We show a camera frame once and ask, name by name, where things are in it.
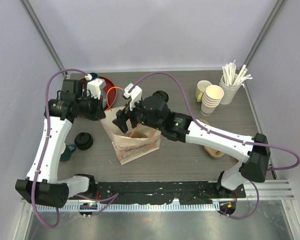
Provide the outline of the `brown paper bag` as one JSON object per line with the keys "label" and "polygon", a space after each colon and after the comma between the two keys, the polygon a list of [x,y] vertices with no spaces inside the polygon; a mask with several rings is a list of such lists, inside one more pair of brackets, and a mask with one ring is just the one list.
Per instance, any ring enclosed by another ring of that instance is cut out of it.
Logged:
{"label": "brown paper bag", "polygon": [[105,99],[107,107],[105,111],[106,118],[101,120],[101,124],[111,140],[116,157],[121,165],[160,148],[161,132],[159,130],[137,124],[136,127],[128,127],[128,131],[122,133],[112,121],[115,119],[116,112],[123,108],[112,108],[114,102],[109,101],[108,96]]}

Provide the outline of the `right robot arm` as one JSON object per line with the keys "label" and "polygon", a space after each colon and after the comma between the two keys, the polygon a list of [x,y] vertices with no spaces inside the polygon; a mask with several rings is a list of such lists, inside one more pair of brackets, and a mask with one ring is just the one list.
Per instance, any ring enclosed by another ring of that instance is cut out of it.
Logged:
{"label": "right robot arm", "polygon": [[270,150],[263,145],[267,138],[263,134],[254,137],[236,135],[201,123],[189,115],[171,111],[167,105],[169,97],[153,94],[137,103],[128,102],[115,114],[112,121],[123,133],[138,124],[159,130],[168,140],[197,144],[221,151],[238,160],[232,168],[222,171],[216,183],[216,193],[223,198],[232,194],[247,181],[263,183],[266,180]]}

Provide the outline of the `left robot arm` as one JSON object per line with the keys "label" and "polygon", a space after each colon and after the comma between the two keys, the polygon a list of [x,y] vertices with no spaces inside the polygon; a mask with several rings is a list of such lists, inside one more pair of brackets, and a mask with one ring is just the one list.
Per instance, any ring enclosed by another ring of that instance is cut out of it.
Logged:
{"label": "left robot arm", "polygon": [[96,195],[93,176],[76,174],[58,180],[58,166],[75,118],[80,116],[98,121],[106,117],[103,107],[105,86],[105,81],[100,78],[88,82],[65,79],[57,97],[48,101],[49,118],[44,120],[34,162],[25,179],[18,179],[15,183],[16,191],[28,203],[62,208],[68,198],[76,194],[87,200]]}

